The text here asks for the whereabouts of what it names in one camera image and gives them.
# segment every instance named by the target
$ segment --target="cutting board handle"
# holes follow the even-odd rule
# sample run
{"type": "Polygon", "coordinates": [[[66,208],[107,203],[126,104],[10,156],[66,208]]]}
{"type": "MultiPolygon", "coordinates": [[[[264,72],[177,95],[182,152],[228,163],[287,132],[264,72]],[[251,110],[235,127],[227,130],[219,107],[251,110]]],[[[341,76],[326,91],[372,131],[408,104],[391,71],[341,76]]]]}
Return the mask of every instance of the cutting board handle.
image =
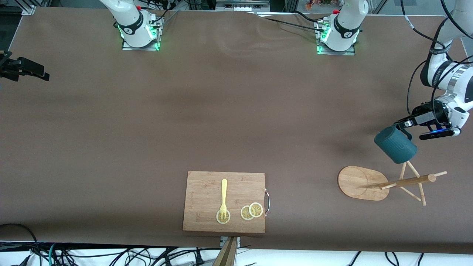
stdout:
{"type": "Polygon", "coordinates": [[[268,216],[269,208],[270,208],[270,206],[271,206],[271,201],[270,201],[270,199],[269,199],[269,192],[268,192],[268,189],[267,189],[267,188],[264,189],[264,192],[265,192],[266,195],[268,196],[268,209],[267,209],[266,212],[264,213],[264,216],[266,217],[266,216],[268,216]]]}

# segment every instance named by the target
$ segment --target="yellow fork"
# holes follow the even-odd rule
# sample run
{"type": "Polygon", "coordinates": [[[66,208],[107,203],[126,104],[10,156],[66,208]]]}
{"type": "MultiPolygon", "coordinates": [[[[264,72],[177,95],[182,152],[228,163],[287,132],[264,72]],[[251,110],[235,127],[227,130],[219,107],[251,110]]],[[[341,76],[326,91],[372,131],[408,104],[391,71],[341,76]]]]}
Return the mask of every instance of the yellow fork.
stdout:
{"type": "Polygon", "coordinates": [[[224,221],[227,218],[227,205],[225,205],[227,197],[227,180],[222,179],[222,205],[220,206],[220,220],[224,221]]]}

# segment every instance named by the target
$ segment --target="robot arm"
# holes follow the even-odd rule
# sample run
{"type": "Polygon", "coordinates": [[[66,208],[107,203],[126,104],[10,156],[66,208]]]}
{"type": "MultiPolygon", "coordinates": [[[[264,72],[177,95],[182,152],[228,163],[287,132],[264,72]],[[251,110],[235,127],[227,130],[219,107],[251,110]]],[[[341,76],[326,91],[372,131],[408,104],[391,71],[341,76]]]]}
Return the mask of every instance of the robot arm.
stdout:
{"type": "Polygon", "coordinates": [[[345,0],[340,12],[329,16],[330,26],[321,41],[334,51],[348,50],[356,42],[368,8],[366,0],[345,0]]]}
{"type": "MultiPolygon", "coordinates": [[[[473,33],[473,1],[457,0],[452,17],[464,30],[473,33]]],[[[473,68],[453,62],[446,54],[452,41],[460,37],[464,34],[450,20],[442,22],[436,40],[445,48],[432,43],[420,79],[425,86],[437,87],[445,93],[436,97],[433,103],[424,103],[416,107],[412,115],[397,121],[396,127],[404,133],[405,128],[415,125],[429,128],[429,132],[420,136],[421,140],[458,136],[461,133],[470,115],[468,111],[473,108],[473,68]]]]}
{"type": "Polygon", "coordinates": [[[115,18],[122,38],[132,47],[144,47],[157,38],[156,15],[138,10],[133,0],[99,0],[115,18]]]}

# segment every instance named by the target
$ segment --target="wooden dowel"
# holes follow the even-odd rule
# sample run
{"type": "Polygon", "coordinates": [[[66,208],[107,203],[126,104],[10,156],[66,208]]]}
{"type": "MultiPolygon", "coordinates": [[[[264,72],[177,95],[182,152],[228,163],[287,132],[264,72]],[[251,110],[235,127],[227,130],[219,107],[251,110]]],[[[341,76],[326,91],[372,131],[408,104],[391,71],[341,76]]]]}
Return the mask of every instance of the wooden dowel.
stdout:
{"type": "Polygon", "coordinates": [[[401,179],[397,180],[396,182],[387,182],[387,183],[382,183],[379,184],[379,188],[381,189],[387,189],[390,187],[400,187],[400,186],[411,186],[415,185],[417,183],[427,183],[427,182],[435,182],[437,178],[434,175],[426,175],[426,176],[421,176],[419,178],[417,177],[412,177],[408,179],[401,179]]]}
{"type": "Polygon", "coordinates": [[[442,175],[446,175],[447,174],[447,171],[443,171],[443,172],[440,172],[440,173],[437,173],[437,174],[434,174],[436,177],[439,177],[439,176],[442,176],[442,175]]]}
{"type": "Polygon", "coordinates": [[[419,172],[414,168],[414,166],[411,164],[411,162],[407,161],[406,163],[411,168],[411,170],[414,172],[415,176],[420,177],[419,172]]]}
{"type": "Polygon", "coordinates": [[[401,175],[399,176],[399,180],[404,178],[404,172],[406,171],[406,163],[403,163],[403,167],[401,168],[401,175]]]}
{"type": "Polygon", "coordinates": [[[402,190],[404,190],[407,194],[409,194],[409,195],[411,195],[412,197],[414,197],[416,200],[422,201],[419,197],[417,197],[416,195],[414,195],[414,193],[412,193],[411,191],[405,189],[403,186],[400,186],[399,188],[402,189],[402,190]]]}
{"type": "Polygon", "coordinates": [[[422,188],[422,183],[419,183],[420,197],[422,198],[422,206],[426,206],[424,188],[422,188]]]}
{"type": "Polygon", "coordinates": [[[387,189],[387,188],[390,188],[390,187],[394,187],[394,186],[396,186],[396,185],[397,185],[396,182],[394,182],[394,183],[388,184],[388,185],[386,185],[386,186],[381,186],[380,188],[381,188],[381,189],[387,189]]]}

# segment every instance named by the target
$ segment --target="dried lemon slice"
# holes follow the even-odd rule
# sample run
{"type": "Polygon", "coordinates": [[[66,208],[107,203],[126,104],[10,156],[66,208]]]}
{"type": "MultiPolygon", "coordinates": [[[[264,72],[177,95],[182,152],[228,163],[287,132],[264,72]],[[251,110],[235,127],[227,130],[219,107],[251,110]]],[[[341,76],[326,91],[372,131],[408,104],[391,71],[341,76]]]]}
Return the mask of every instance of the dried lemon slice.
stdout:
{"type": "Polygon", "coordinates": [[[263,206],[257,202],[251,203],[248,208],[250,210],[250,215],[255,218],[258,218],[263,214],[263,206]]]}
{"type": "Polygon", "coordinates": [[[253,219],[253,216],[250,214],[250,205],[243,206],[240,211],[241,218],[249,221],[253,219]]]}
{"type": "Polygon", "coordinates": [[[217,218],[217,222],[221,224],[226,224],[230,220],[230,212],[227,210],[227,218],[224,220],[220,220],[220,210],[218,210],[217,216],[215,218],[217,218]]]}

